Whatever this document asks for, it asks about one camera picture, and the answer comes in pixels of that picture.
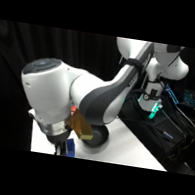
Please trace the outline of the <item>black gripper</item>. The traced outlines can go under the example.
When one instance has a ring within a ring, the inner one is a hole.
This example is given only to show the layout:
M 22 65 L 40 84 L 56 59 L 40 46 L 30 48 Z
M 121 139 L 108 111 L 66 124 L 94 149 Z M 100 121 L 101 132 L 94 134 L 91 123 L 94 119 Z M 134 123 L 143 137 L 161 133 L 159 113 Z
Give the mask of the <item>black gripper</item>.
M 70 132 L 66 129 L 58 129 L 58 130 L 49 129 L 46 134 L 47 140 L 50 143 L 53 143 L 54 145 L 62 144 L 62 148 L 60 145 L 58 145 L 55 148 L 55 151 L 56 151 L 55 154 L 59 156 L 66 155 L 66 149 L 67 149 L 66 141 L 69 136 L 70 136 Z

